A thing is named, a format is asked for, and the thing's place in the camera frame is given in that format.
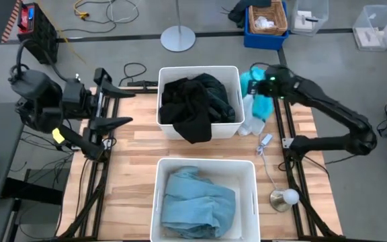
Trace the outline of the brown wicker basket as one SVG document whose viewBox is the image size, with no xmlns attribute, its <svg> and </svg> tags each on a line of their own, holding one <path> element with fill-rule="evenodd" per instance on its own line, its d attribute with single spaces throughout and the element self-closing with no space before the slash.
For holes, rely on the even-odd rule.
<svg viewBox="0 0 387 242">
<path fill-rule="evenodd" d="M 249 31 L 252 34 L 281 36 L 288 30 L 288 21 L 282 0 L 271 0 L 269 7 L 250 6 L 248 8 Z M 274 26 L 260 28 L 255 21 L 264 17 Z"/>
</svg>

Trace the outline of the round metal stand base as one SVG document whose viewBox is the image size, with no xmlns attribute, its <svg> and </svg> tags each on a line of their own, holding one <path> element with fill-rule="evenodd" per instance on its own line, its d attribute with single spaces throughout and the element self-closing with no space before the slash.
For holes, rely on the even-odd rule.
<svg viewBox="0 0 387 242">
<path fill-rule="evenodd" d="M 160 37 L 162 46 L 171 52 L 189 50 L 196 42 L 196 34 L 189 27 L 181 24 L 179 0 L 175 0 L 177 25 L 167 28 Z"/>
</svg>

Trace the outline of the dark green garment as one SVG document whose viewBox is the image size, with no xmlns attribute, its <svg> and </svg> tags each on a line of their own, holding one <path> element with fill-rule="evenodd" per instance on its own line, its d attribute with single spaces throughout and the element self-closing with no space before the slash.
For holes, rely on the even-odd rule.
<svg viewBox="0 0 387 242">
<path fill-rule="evenodd" d="M 235 110 L 229 104 L 225 86 L 214 76 L 207 73 L 202 73 L 193 79 L 199 81 L 207 91 L 209 100 L 208 116 L 211 123 L 235 122 Z"/>
</svg>

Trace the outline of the light blue cloth garment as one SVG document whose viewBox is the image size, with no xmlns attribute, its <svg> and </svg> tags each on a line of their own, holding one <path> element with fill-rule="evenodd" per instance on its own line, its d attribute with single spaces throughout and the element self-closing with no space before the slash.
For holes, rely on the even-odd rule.
<svg viewBox="0 0 387 242">
<path fill-rule="evenodd" d="M 167 180 L 161 224 L 185 239 L 217 239 L 234 222 L 236 194 L 200 176 L 195 166 L 174 171 Z"/>
</svg>

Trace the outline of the black box with red panel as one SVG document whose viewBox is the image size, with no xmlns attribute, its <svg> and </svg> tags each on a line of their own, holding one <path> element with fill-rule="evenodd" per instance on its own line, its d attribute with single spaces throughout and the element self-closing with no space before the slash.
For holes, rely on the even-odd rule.
<svg viewBox="0 0 387 242">
<path fill-rule="evenodd" d="M 37 3 L 20 4 L 17 26 L 17 37 L 20 42 L 34 40 L 26 43 L 25 47 L 40 64 L 50 64 L 44 51 L 48 53 L 53 63 L 57 62 L 58 34 Z"/>
</svg>

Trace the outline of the dark garment beside crate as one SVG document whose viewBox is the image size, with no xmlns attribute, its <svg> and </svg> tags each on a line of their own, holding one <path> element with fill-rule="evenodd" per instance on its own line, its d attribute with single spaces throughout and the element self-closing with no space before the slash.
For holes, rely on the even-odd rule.
<svg viewBox="0 0 387 242">
<path fill-rule="evenodd" d="M 271 0 L 240 0 L 235 7 L 230 10 L 228 19 L 234 22 L 238 28 L 244 28 L 245 10 L 250 6 L 270 7 Z"/>
</svg>

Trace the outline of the white woven plastic basket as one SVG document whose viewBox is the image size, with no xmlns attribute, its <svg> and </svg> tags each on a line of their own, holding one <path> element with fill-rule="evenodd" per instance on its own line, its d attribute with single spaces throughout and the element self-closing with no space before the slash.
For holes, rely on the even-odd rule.
<svg viewBox="0 0 387 242">
<path fill-rule="evenodd" d="M 211 125 L 212 139 L 231 138 L 245 121 L 243 97 L 239 70 L 236 66 L 192 66 L 192 67 L 163 67 L 159 71 L 157 87 L 157 117 L 156 123 L 170 140 L 182 140 L 183 137 L 170 124 L 162 124 L 159 109 L 162 106 L 162 94 L 167 83 L 182 78 L 192 79 L 200 74 L 215 77 L 226 89 L 229 105 L 235 111 L 235 122 L 214 123 Z"/>
<path fill-rule="evenodd" d="M 236 212 L 231 229 L 217 239 L 185 239 L 161 224 L 163 197 L 167 180 L 176 170 L 195 166 L 200 176 L 236 194 Z M 162 158 L 157 164 L 151 242 L 260 242 L 259 206 L 254 164 L 243 160 Z"/>
</svg>

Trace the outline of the black garment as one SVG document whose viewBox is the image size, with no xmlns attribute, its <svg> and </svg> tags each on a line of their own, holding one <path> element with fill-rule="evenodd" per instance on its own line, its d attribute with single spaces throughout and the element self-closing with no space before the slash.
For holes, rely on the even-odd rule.
<svg viewBox="0 0 387 242">
<path fill-rule="evenodd" d="M 191 144 L 212 138 L 208 115 L 210 102 L 206 88 L 198 80 L 179 79 L 164 85 L 159 116 Z"/>
</svg>

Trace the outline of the teal fuzzy garment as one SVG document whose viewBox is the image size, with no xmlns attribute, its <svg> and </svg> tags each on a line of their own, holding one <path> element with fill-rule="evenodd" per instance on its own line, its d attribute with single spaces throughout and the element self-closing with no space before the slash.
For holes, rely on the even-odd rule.
<svg viewBox="0 0 387 242">
<path fill-rule="evenodd" d="M 257 80 L 262 79 L 265 76 L 265 70 L 260 69 L 259 67 L 253 67 L 252 72 L 254 78 Z M 245 97 L 248 94 L 247 89 L 250 79 L 250 71 L 244 72 L 240 75 L 242 97 Z M 265 122 L 273 114 L 273 109 L 273 99 L 271 97 L 259 94 L 253 96 L 254 117 Z"/>
</svg>

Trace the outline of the brass lamp with white globe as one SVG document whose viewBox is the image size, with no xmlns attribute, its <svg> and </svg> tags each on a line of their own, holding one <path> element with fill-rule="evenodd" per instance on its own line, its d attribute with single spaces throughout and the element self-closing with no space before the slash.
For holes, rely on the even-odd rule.
<svg viewBox="0 0 387 242">
<path fill-rule="evenodd" d="M 300 200 L 298 192 L 294 189 L 275 189 L 270 193 L 271 207 L 278 212 L 285 212 Z"/>
</svg>

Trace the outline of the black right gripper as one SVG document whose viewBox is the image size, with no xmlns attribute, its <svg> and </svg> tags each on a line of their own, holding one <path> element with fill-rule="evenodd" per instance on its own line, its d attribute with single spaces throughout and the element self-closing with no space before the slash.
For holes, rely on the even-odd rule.
<svg viewBox="0 0 387 242">
<path fill-rule="evenodd" d="M 283 98 L 290 92 L 294 72 L 284 65 L 267 65 L 261 74 L 255 74 L 260 68 L 252 65 L 249 69 L 247 93 L 267 97 Z"/>
</svg>

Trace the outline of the white plastic bag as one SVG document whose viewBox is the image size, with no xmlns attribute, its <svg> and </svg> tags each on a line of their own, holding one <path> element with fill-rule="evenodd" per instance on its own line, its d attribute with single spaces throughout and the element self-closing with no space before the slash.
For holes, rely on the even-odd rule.
<svg viewBox="0 0 387 242">
<path fill-rule="evenodd" d="M 253 102 L 253 95 L 246 95 L 243 98 L 245 121 L 237 130 L 240 136 L 247 136 L 249 134 L 259 136 L 265 128 L 265 122 L 253 115 Z"/>
</svg>

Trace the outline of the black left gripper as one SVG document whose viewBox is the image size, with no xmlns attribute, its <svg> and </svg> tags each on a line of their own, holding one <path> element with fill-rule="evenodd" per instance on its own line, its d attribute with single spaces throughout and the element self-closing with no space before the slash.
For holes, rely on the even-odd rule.
<svg viewBox="0 0 387 242">
<path fill-rule="evenodd" d="M 92 94 L 80 82 L 68 82 L 62 93 L 62 116 L 64 119 L 93 119 L 89 129 L 98 134 L 108 134 L 119 126 L 127 124 L 131 117 L 106 118 L 107 108 L 103 107 L 105 96 L 120 99 L 135 97 L 136 94 L 119 89 L 112 84 L 112 78 L 104 68 L 96 68 L 93 81 L 98 93 Z"/>
</svg>

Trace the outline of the blue plastic crate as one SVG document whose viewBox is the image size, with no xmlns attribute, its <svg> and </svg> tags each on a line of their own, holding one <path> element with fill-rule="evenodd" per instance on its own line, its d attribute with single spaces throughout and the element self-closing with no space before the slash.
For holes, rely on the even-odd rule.
<svg viewBox="0 0 387 242">
<path fill-rule="evenodd" d="M 287 6 L 284 1 L 284 10 L 287 17 Z M 245 10 L 245 28 L 244 28 L 244 45 L 248 48 L 259 48 L 259 49 L 268 49 L 268 50 L 279 50 L 282 47 L 282 44 L 289 36 L 288 30 L 281 36 L 272 36 L 265 34 L 252 34 L 250 33 L 249 20 L 248 20 L 248 8 Z"/>
</svg>

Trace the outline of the clear plastic storage bin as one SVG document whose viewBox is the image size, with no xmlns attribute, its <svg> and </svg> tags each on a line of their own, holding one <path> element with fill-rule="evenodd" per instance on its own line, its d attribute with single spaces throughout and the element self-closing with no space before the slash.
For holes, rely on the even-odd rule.
<svg viewBox="0 0 387 242">
<path fill-rule="evenodd" d="M 329 0 L 295 0 L 290 16 L 292 34 L 314 36 L 329 19 Z"/>
<path fill-rule="evenodd" d="M 365 5 L 352 30 L 362 51 L 385 51 L 384 28 L 387 26 L 387 5 Z"/>
</svg>

